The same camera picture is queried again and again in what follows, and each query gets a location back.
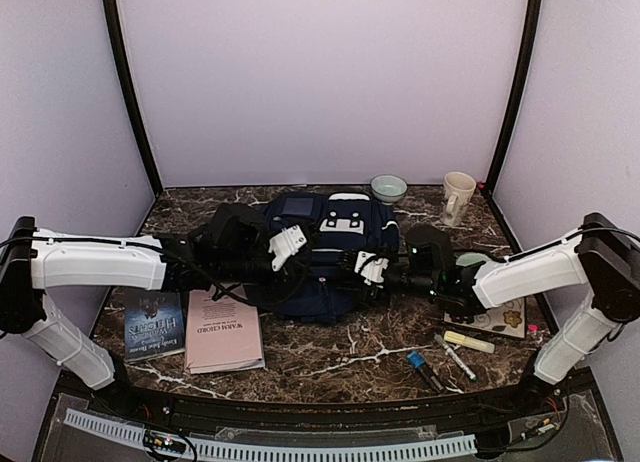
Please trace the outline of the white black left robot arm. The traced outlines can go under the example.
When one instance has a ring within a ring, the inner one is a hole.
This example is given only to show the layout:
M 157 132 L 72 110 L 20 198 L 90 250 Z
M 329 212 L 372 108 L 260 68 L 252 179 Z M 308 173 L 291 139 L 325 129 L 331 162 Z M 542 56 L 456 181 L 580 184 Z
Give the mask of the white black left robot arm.
M 186 234 L 102 237 L 39 228 L 19 218 L 1 244 L 1 331 L 20 335 L 74 373 L 120 418 L 141 409 L 122 362 L 91 341 L 48 295 L 54 287 L 120 286 L 187 292 L 226 281 L 272 282 L 293 256 L 283 233 L 266 231 L 261 214 L 225 204 Z

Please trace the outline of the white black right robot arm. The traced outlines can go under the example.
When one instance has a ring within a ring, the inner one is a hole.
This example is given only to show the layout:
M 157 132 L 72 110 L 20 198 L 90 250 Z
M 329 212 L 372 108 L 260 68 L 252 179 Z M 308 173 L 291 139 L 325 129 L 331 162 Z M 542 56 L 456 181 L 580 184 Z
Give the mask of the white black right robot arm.
M 457 317 L 484 314 L 503 304 L 567 286 L 587 296 L 530 360 L 510 395 L 521 416 L 534 414 L 574 365 L 611 333 L 639 317 L 639 238 L 600 213 L 585 216 L 561 238 L 511 256 L 459 266 L 449 236 L 419 225 L 408 233 L 408 260 L 352 249 L 339 259 L 345 275 L 374 289 L 399 290 L 438 304 Z

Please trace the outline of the navy blue student backpack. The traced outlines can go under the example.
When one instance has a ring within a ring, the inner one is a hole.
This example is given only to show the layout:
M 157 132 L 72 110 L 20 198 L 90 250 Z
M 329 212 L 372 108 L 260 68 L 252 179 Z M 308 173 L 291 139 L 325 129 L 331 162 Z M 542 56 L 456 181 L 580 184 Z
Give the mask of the navy blue student backpack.
M 393 258 L 400 230 L 393 209 L 358 192 L 318 194 L 286 192 L 262 207 L 271 235 L 294 225 L 306 229 L 310 242 L 298 252 L 305 281 L 294 277 L 298 288 L 282 288 L 274 295 L 266 285 L 245 287 L 252 304 L 287 319 L 333 324 L 353 310 L 364 278 L 341 265 L 347 255 L 364 251 Z

